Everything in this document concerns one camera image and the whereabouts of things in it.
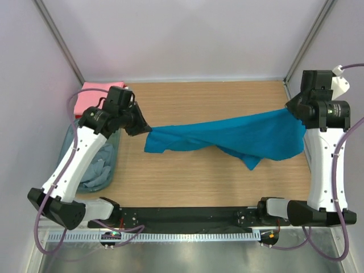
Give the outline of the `blue t shirt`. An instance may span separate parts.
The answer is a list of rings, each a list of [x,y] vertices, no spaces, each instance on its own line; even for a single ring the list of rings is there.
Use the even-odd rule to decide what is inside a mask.
[[[306,129],[287,109],[190,125],[154,127],[144,151],[162,154],[216,146],[253,170],[262,159],[290,159],[304,149]]]

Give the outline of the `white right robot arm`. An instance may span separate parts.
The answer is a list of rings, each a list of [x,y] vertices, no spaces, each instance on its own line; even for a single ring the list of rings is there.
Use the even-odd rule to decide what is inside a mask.
[[[306,201],[264,197],[256,218],[262,225],[287,220],[293,226],[353,225],[344,190],[345,137],[350,129],[350,106],[338,97],[350,88],[343,66],[333,70],[305,70],[300,93],[286,103],[287,110],[306,128],[311,149],[311,187]]]

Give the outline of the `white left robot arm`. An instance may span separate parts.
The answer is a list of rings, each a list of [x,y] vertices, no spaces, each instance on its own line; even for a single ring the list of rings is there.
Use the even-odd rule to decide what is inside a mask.
[[[28,199],[39,217],[67,230],[88,221],[106,228],[121,219],[119,205],[107,198],[76,201],[81,178],[92,159],[117,130],[131,137],[147,134],[144,151],[194,151],[215,146],[254,169],[262,159],[292,158],[303,151],[305,128],[287,109],[190,125],[150,127],[131,90],[111,86],[102,105],[87,108],[72,124],[74,140],[52,176]]]

